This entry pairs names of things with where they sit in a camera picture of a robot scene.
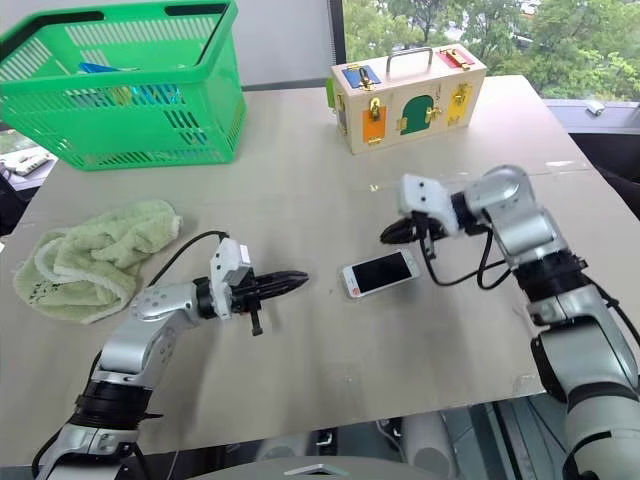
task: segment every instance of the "white wall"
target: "white wall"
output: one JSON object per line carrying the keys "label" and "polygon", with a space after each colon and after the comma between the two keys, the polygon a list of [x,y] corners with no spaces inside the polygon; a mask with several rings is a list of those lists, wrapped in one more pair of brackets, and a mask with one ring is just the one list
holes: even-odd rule
{"label": "white wall", "polygon": [[[41,10],[144,0],[0,0],[0,32]],[[333,64],[327,0],[236,0],[233,32],[244,85],[324,78]]]}

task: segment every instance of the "wooden toy lock box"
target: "wooden toy lock box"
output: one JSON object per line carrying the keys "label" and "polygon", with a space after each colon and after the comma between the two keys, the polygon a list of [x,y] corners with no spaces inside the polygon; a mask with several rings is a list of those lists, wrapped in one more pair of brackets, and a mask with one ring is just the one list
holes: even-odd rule
{"label": "wooden toy lock box", "polygon": [[327,93],[362,153],[468,125],[486,70],[461,45],[422,47],[331,67]]}

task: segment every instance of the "blue panel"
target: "blue panel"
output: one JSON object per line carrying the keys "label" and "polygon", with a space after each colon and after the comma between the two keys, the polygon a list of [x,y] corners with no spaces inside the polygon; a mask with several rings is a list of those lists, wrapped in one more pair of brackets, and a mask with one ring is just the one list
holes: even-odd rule
{"label": "blue panel", "polygon": [[[362,65],[360,68],[364,68],[367,71],[367,75],[369,76],[371,83],[380,83],[380,79],[369,65]],[[360,86],[360,68],[357,70],[349,70],[348,68],[342,70],[342,73],[347,79],[347,82],[349,82],[349,85],[351,85],[351,88],[358,88]]]}

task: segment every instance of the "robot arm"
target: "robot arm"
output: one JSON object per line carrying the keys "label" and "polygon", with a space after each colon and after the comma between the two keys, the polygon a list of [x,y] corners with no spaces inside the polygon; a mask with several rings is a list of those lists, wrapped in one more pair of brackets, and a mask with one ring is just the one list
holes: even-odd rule
{"label": "robot arm", "polygon": [[[66,459],[84,456],[108,464],[131,455],[140,422],[156,416],[146,413],[147,405],[180,335],[203,319],[228,320],[243,312],[251,314],[253,334],[259,335],[260,301],[307,279],[294,271],[256,277],[247,248],[224,238],[211,260],[210,279],[143,290],[104,345],[74,414],[44,453],[37,479],[66,478],[60,467]],[[114,476],[118,470],[112,469]]]}
{"label": "robot arm", "polygon": [[546,327],[531,350],[546,390],[568,404],[565,478],[640,478],[638,367],[598,289],[581,273],[586,263],[536,203],[526,173],[498,167],[453,195],[435,180],[405,175],[399,205],[406,217],[383,232],[384,243],[426,241],[425,254],[433,257],[435,240],[479,226],[496,238],[529,299],[531,320]]}

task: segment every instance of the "tree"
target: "tree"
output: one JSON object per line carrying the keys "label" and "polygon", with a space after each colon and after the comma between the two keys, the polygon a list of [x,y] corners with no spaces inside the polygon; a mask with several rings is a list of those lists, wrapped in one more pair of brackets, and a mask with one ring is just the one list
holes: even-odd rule
{"label": "tree", "polygon": [[421,31],[404,15],[393,15],[377,0],[343,0],[347,61],[382,57],[415,44]]}
{"label": "tree", "polygon": [[467,25],[461,40],[489,69],[516,49],[514,32],[520,31],[519,0],[468,0],[463,4]]}
{"label": "tree", "polygon": [[543,0],[343,0],[348,58],[414,45],[461,42],[490,75],[523,74],[543,97],[640,99],[640,2]]}
{"label": "tree", "polygon": [[407,17],[413,26],[422,30],[422,44],[428,45],[431,30],[436,26],[440,13],[445,9],[447,0],[389,0],[392,15]]}
{"label": "tree", "polygon": [[543,97],[640,98],[640,5],[619,0],[545,0],[531,22],[533,43],[494,73],[522,73]]}

